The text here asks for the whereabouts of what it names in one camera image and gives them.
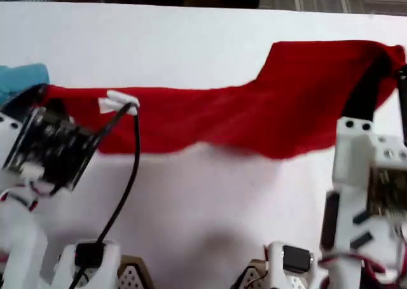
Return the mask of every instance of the white clip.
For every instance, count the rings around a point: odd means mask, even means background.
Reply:
[[[100,113],[118,111],[129,102],[134,103],[136,106],[132,106],[127,113],[136,116],[137,108],[140,106],[140,102],[136,97],[118,92],[117,90],[108,90],[107,98],[99,98]]]

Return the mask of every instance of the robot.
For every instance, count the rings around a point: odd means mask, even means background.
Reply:
[[[289,289],[292,277],[299,289],[407,287],[402,226],[407,212],[407,67],[400,71],[398,83],[403,140],[372,132],[377,74],[379,69],[361,80],[337,122],[333,189],[326,195],[321,232],[322,258],[273,242],[265,248],[266,260],[251,263],[232,289]],[[38,106],[44,91],[44,85],[32,87],[0,109],[0,165],[11,177],[10,188],[0,191],[0,250],[8,254],[0,287],[73,289],[85,269],[96,269],[81,288],[117,288],[120,246],[104,237],[137,173],[138,135],[134,169],[118,208],[97,240],[65,247],[51,283],[39,275],[47,240],[31,211],[39,198],[61,188],[74,189],[101,138],[126,113],[134,116],[138,131],[138,100],[107,91],[99,102],[105,111],[117,113],[105,129],[94,133],[76,125],[61,105]],[[319,268],[328,272],[322,278]]]
[[[75,288],[85,269],[97,268],[83,288],[117,288],[120,246],[104,239],[134,182],[139,161],[139,136],[135,135],[134,169],[125,194],[106,228],[96,241],[66,246],[52,283],[39,275],[47,237],[31,213],[42,197],[51,197],[61,188],[73,190],[101,139],[126,113],[135,120],[136,98],[107,91],[100,99],[104,111],[117,113],[105,129],[94,133],[76,125],[58,101],[39,106],[46,85],[36,85],[12,98],[0,109],[0,164],[4,180],[0,188],[0,250],[8,254],[1,275],[3,289]],[[8,188],[3,181],[8,180]],[[75,273],[74,267],[80,267]]]
[[[273,242],[231,289],[407,288],[407,67],[397,79],[404,139],[372,132],[380,79],[379,69],[368,72],[337,121],[322,258]],[[328,273],[318,276],[319,268]]]

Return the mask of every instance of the red fabric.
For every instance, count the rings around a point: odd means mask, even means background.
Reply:
[[[258,77],[239,87],[210,90],[121,88],[141,103],[144,153],[168,153],[198,141],[243,148],[271,158],[327,148],[335,143],[336,121],[369,65],[387,53],[392,74],[380,85],[379,103],[396,86],[404,65],[401,46],[371,41],[280,42],[273,44]],[[95,130],[112,113],[99,113],[106,88],[51,86],[48,98],[62,98],[81,125]],[[126,116],[99,148],[134,150],[133,121]]]

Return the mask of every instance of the black wire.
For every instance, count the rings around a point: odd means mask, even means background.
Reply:
[[[100,143],[102,138],[110,133],[112,128],[120,121],[120,119],[127,113],[127,111],[134,106],[132,103],[125,104],[117,114],[112,118],[112,120],[99,132],[99,136],[97,138],[97,144]],[[138,115],[134,116],[134,136],[135,136],[135,152],[134,152],[134,163],[132,173],[128,179],[128,183],[126,186],[123,195],[121,196],[120,202],[118,203],[116,209],[114,210],[113,214],[111,215],[109,221],[106,223],[103,231],[100,233],[99,237],[96,240],[96,244],[100,244],[103,242],[104,238],[106,237],[107,233],[109,232],[110,228],[112,227],[113,223],[116,221],[118,215],[120,214],[121,209],[123,208],[124,204],[126,203],[127,197],[130,194],[130,191],[133,187],[135,177],[137,176],[137,170],[139,169],[140,164],[140,127],[139,127],[139,117]],[[86,267],[80,267],[78,273],[75,275],[69,289],[75,289],[76,285],[79,283],[82,275],[84,275],[86,271]]]

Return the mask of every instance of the white table surface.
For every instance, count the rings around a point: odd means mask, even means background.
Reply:
[[[0,64],[45,63],[64,87],[216,88],[253,79],[276,41],[371,39],[407,46],[407,18],[119,4],[0,3]],[[375,130],[401,136],[397,96]],[[64,243],[96,237],[121,197],[131,157],[95,156],[47,213],[50,275]],[[262,244],[317,251],[333,149],[291,160],[199,144],[143,156],[108,237],[141,256],[159,289],[229,288]]]

